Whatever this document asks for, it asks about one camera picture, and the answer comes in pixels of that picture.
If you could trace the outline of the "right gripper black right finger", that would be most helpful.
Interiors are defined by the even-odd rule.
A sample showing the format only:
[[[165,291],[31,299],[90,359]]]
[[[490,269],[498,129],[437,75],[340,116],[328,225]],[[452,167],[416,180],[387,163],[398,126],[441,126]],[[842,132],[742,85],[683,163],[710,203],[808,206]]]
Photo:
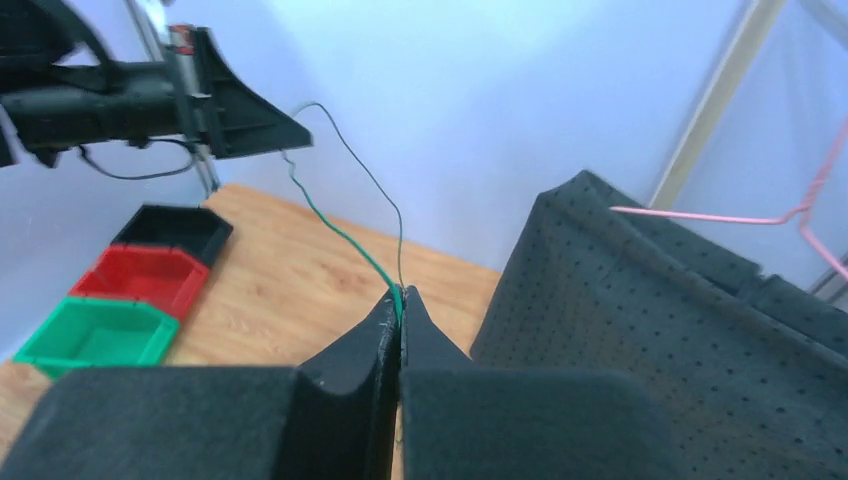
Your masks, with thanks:
[[[666,414],[609,370],[475,364],[404,299],[400,402],[408,479],[678,479]]]

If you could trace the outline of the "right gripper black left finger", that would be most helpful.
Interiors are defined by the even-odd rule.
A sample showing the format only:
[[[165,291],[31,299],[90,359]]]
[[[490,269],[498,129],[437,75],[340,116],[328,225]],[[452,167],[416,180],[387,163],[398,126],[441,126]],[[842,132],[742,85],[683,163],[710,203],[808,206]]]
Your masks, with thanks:
[[[399,329],[383,296],[298,366],[89,368],[39,399],[5,479],[386,479]]]

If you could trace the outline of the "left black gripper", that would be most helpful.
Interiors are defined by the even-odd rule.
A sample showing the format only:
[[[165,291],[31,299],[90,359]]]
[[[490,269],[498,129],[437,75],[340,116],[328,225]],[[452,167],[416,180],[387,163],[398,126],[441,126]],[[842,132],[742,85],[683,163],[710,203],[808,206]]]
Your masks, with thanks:
[[[211,30],[194,31],[204,139],[212,156],[233,159],[310,147],[311,132],[245,85],[222,58]],[[144,148],[154,138],[197,129],[173,61],[121,62],[63,1],[1,4],[1,108],[23,148],[44,166],[60,153],[122,140]]]

